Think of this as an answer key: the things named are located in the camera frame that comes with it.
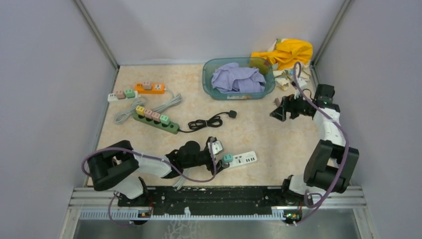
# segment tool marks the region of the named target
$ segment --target yellow cloth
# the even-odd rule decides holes
[[[295,62],[300,61],[307,65],[312,58],[312,44],[297,39],[285,39],[276,44],[272,52],[253,52],[251,57],[261,57],[272,65],[278,63],[277,70],[290,69]]]

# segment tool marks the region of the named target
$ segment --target colorful plug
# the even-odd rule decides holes
[[[152,110],[144,110],[144,116],[147,118],[147,119],[150,119],[150,120],[152,120]]]
[[[231,163],[233,162],[233,154],[229,153],[223,156],[223,163]]]
[[[144,82],[144,83],[142,83],[142,87],[143,87],[143,89],[144,90],[151,90],[152,89],[152,85],[151,85],[151,82]]]
[[[160,122],[160,114],[159,113],[157,113],[157,112],[153,112],[152,114],[151,114],[151,117],[152,117],[152,119],[154,120],[154,121],[156,121],[156,122]]]
[[[135,110],[136,110],[136,112],[138,113],[138,115],[140,115],[140,116],[145,116],[145,114],[144,114],[145,108],[144,108],[144,107],[142,107],[142,106],[137,106]]]
[[[160,122],[164,125],[169,125],[170,124],[170,119],[168,116],[165,115],[161,115],[160,116]]]
[[[128,98],[134,98],[135,97],[135,92],[132,89],[127,89],[124,91],[124,94],[126,95],[126,97]]]
[[[126,98],[126,95],[124,94],[124,92],[123,92],[123,91],[116,91],[115,95],[116,95],[116,97],[117,97],[119,100],[122,100],[122,99],[125,99],[125,98]]]

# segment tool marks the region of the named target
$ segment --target power strip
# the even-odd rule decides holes
[[[145,84],[148,85],[147,89],[143,87],[143,85]],[[138,92],[139,94],[164,94],[165,86],[164,84],[159,84],[159,83],[151,84],[150,82],[137,83],[135,84],[135,92]]]
[[[161,122],[157,122],[157,121],[154,121],[152,119],[148,119],[148,118],[146,118],[144,116],[140,116],[140,115],[138,115],[137,112],[133,113],[132,114],[132,117],[136,121],[139,121],[139,122],[145,123],[147,125],[150,125],[150,126],[159,128],[159,129],[164,130],[164,131],[167,131],[169,133],[172,133],[172,134],[177,134],[178,133],[179,125],[177,123],[170,122],[168,125],[165,125],[165,124],[163,124]]]
[[[115,93],[111,93],[111,94],[109,94],[108,96],[107,96],[107,101],[109,102],[109,103],[115,103],[115,102],[129,102],[129,101],[134,101],[136,98],[138,98],[138,97],[140,97],[141,95],[140,94],[138,94],[138,92],[137,91],[133,91],[134,93],[135,93],[135,97],[133,97],[133,98],[124,98],[124,99],[121,99],[121,100],[119,100],[118,98],[117,98],[117,96],[116,96],[116,94]]]
[[[249,163],[254,163],[258,161],[258,158],[256,157],[255,151],[250,151],[247,153],[241,153],[238,155],[233,156],[233,161],[228,163],[230,165],[229,168],[234,168],[242,165],[246,165]]]

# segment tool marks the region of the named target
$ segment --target white power strip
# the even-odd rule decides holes
[[[134,101],[136,98],[138,98],[139,96],[141,96],[141,95],[138,95],[138,92],[137,91],[133,91],[133,92],[135,92],[135,97],[134,98],[124,98],[124,99],[121,99],[121,100],[119,100],[118,98],[117,98],[117,96],[116,96],[116,94],[115,93],[111,93],[111,94],[109,94],[108,96],[107,96],[107,101],[108,102],[110,102],[110,103],[115,103],[115,102],[128,102],[128,101]]]
[[[246,165],[249,163],[254,163],[256,161],[258,161],[258,158],[256,157],[256,154],[254,151],[241,153],[241,154],[233,156],[233,161],[229,163],[230,167],[228,167],[227,169]]]

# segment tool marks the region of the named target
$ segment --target teal plug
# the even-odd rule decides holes
[[[160,116],[160,121],[161,121],[161,123],[162,123],[162,124],[164,124],[164,125],[169,125],[169,124],[170,124],[170,119],[169,119],[169,117],[168,117],[168,116],[165,116],[165,115],[161,115],[161,116]]]
[[[124,91],[124,95],[126,95],[127,98],[134,98],[135,92],[132,89],[127,89]]]
[[[229,153],[223,156],[223,163],[231,163],[233,162],[233,154]]]

